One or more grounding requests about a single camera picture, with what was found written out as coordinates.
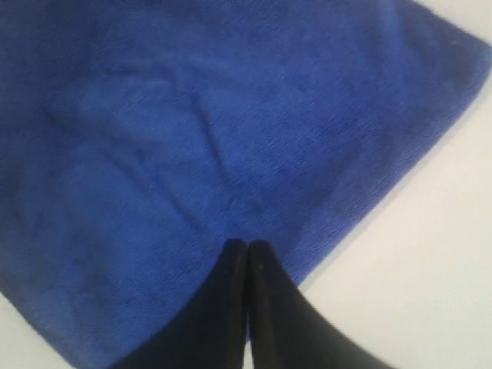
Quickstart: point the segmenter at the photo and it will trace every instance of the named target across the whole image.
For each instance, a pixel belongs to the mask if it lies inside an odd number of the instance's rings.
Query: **white floor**
[[[421,2],[492,42],[491,0]],[[398,369],[491,369],[491,225],[492,78],[302,289]],[[0,297],[0,369],[68,368]]]

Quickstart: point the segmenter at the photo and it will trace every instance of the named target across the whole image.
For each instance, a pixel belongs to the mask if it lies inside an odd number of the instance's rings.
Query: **blue towel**
[[[0,0],[0,291],[101,369],[228,238],[269,240],[300,282],[491,56],[407,0]]]

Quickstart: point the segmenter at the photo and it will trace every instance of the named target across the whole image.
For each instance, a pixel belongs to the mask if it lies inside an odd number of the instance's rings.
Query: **microfiber towel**
[[[269,240],[298,283],[490,60],[406,0],[0,0],[0,291],[101,369],[228,238]]]

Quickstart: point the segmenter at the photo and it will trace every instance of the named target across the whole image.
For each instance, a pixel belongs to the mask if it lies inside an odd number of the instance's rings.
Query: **white surface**
[[[422,2],[492,42],[491,0]],[[399,369],[492,368],[492,80],[302,288]],[[0,369],[68,368],[0,298]]]

